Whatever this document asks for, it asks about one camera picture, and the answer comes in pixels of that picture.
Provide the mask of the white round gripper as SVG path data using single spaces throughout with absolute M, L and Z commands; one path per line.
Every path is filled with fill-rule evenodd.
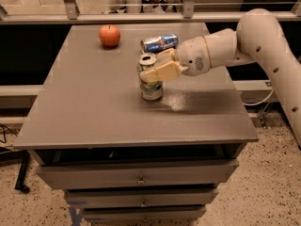
M 140 73 L 146 83 L 164 82 L 177 79 L 182 74 L 197 76 L 211 69 L 209 52 L 204 37 L 196 37 L 181 43 L 177 49 L 169 48 L 157 54 L 157 62 L 165 63 L 153 66 Z

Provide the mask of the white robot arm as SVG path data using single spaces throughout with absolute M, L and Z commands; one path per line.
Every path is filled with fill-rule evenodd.
M 257 62 L 267 74 L 286 118 L 301 144 L 301 64 L 293 55 L 277 18 L 255 8 L 237 28 L 186 40 L 158 54 L 158 62 L 140 74 L 145 82 L 197 76 L 225 66 Z

